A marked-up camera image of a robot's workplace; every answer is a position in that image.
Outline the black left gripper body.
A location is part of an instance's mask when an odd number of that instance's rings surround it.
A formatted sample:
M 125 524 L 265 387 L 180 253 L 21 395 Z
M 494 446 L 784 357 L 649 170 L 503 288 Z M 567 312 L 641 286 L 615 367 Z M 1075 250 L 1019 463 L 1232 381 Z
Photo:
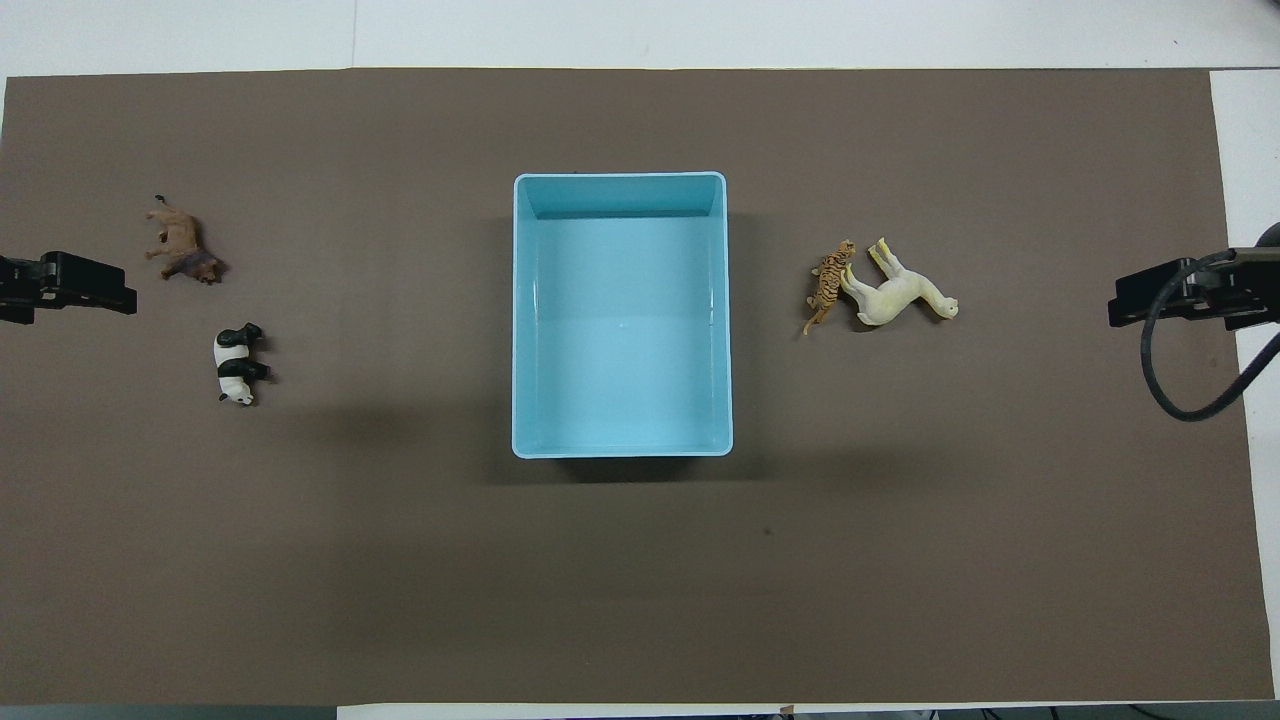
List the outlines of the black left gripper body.
M 70 252 L 46 252 L 38 260 L 1 258 L 1 319 L 32 324 L 38 309 L 99 307 L 105 265 Z

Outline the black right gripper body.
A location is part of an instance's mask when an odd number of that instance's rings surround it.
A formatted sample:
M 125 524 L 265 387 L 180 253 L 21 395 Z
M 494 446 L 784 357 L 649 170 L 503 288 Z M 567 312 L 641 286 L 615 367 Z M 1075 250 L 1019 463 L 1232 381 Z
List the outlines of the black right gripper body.
M 1276 249 L 1228 249 L 1170 266 L 1149 306 L 1152 319 L 1221 319 L 1228 331 L 1279 320 Z

